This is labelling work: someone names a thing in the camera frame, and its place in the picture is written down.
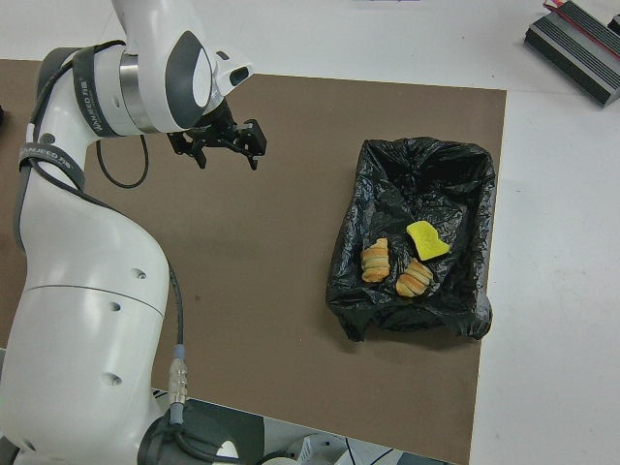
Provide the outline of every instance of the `yellow object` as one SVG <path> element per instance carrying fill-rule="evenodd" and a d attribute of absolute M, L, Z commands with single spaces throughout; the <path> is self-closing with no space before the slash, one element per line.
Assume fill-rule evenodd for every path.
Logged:
<path fill-rule="evenodd" d="M 412 223 L 407 227 L 407 233 L 416 243 L 420 260 L 434 259 L 450 251 L 450 246 L 439 238 L 437 230 L 427 221 Z"/>

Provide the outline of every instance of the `brown cardboard surface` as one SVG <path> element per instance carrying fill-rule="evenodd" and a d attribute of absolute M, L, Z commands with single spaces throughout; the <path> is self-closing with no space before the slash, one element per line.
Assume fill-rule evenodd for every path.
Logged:
<path fill-rule="evenodd" d="M 16 154 L 33 106 L 34 62 L 0 61 L 0 346 L 24 280 L 11 229 Z M 107 182 L 96 160 L 86 190 L 150 231 L 184 293 L 190 393 L 210 402 L 361 440 L 467 463 L 480 343 L 444 329 L 370 331 L 348 341 L 325 305 L 334 240 L 366 139 L 431 136 L 475 142 L 499 161 L 505 92 L 255 76 L 230 96 L 238 122 L 257 118 L 267 155 L 208 151 L 202 171 L 148 136 L 151 172 L 138 189 Z M 108 168 L 141 173 L 137 138 L 106 140 Z M 169 313 L 153 373 L 167 384 Z"/>

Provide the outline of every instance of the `metal ring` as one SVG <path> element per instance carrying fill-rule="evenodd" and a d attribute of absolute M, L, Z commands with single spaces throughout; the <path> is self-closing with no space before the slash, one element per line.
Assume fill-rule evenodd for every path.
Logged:
<path fill-rule="evenodd" d="M 123 53 L 120 59 L 120 88 L 132 121 L 143 133 L 159 133 L 148 117 L 138 83 L 138 56 Z"/>

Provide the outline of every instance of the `white tabletop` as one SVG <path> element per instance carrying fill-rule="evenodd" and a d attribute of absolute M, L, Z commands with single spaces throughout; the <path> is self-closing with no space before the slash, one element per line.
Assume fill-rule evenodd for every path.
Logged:
<path fill-rule="evenodd" d="M 620 0 L 577 3 L 607 23 Z M 507 89 L 473 465 L 616 463 L 620 103 L 522 44 L 542 0 L 201 0 L 257 72 Z M 0 0 L 0 58 L 117 38 L 108 2 Z"/>

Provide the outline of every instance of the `white robotic arm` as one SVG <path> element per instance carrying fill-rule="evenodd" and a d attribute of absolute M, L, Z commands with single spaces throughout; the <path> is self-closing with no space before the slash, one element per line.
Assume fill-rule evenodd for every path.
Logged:
<path fill-rule="evenodd" d="M 127 45 L 51 53 L 20 152 L 15 229 L 28 272 L 0 380 L 0 430 L 21 449 L 16 464 L 236 456 L 223 440 L 202 462 L 200 451 L 187 462 L 176 455 L 157 461 L 149 435 L 169 433 L 150 375 L 169 266 L 150 234 L 81 188 L 91 143 L 150 132 L 168 133 L 174 150 L 202 168 L 204 146 L 228 146 L 255 168 L 264 137 L 252 120 L 236 125 L 225 100 L 252 67 L 205 46 L 188 0 L 112 3 Z M 174 370 L 182 371 L 182 347 L 177 358 Z M 180 404 L 177 375 L 171 401 Z M 176 407 L 166 421 L 178 433 Z M 188 457 L 197 450 L 179 446 L 187 448 Z"/>

